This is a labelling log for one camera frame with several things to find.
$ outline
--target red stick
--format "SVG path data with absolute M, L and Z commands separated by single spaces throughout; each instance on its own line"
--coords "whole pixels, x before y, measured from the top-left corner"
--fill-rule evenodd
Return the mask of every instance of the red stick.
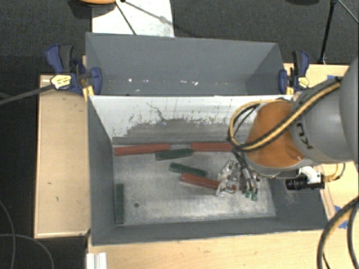
M 114 155 L 123 156 L 123 155 L 154 154 L 158 151 L 165 151 L 170 149 L 171 146 L 169 143 L 150 143 L 147 145 L 120 146 L 114 149 Z

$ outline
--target yellow clamp label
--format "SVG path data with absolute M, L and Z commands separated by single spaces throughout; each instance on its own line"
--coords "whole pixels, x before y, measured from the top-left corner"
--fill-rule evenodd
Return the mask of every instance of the yellow clamp label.
M 301 87 L 308 87 L 309 85 L 309 81 L 306 77 L 299 77 L 298 82 Z
M 56 75 L 51 78 L 50 82 L 56 90 L 66 90 L 71 87 L 71 79 L 70 75 Z

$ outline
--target white connector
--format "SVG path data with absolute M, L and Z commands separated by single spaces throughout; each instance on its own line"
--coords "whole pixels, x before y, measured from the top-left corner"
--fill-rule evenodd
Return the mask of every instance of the white connector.
M 107 254 L 88 253 L 86 255 L 86 269 L 107 269 Z

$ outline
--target gray bin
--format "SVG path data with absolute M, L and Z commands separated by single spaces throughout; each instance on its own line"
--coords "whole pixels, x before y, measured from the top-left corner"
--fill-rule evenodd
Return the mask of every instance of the gray bin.
M 156 161 L 153 154 L 113 156 L 118 145 L 170 142 L 182 148 L 225 141 L 235 109 L 263 98 L 257 95 L 278 93 L 283 63 L 276 44 L 88 33 L 86 59 L 104 79 L 101 95 L 88 102 L 94 245 L 325 226 L 318 191 L 287 192 L 282 180 L 262 180 L 257 202 L 239 193 L 216 197 L 180 182 L 168 171 L 171 161 Z M 229 158 L 195 153 L 174 161 L 215 178 Z M 115 194 L 116 184 L 123 184 L 123 194 Z

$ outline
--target blue clamp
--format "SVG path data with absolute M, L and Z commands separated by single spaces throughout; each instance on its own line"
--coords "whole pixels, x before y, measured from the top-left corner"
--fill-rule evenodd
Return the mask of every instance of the blue clamp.
M 304 51 L 293 51 L 292 56 L 294 68 L 291 68 L 291 75 L 288 76 L 284 69 L 279 72 L 278 86 L 281 94 L 286 94 L 288 87 L 292 88 L 293 92 L 308 88 L 309 83 L 305 75 L 310 64 L 309 56 Z
M 55 74 L 66 73 L 71 76 L 71 87 L 67 91 L 82 95 L 84 86 L 81 80 L 86 79 L 86 83 L 92 80 L 94 94 L 99 95 L 102 88 L 102 76 L 100 69 L 94 67 L 90 73 L 86 73 L 85 66 L 79 59 L 72 59 L 72 45 L 52 45 L 45 51 L 47 62 L 55 70 Z

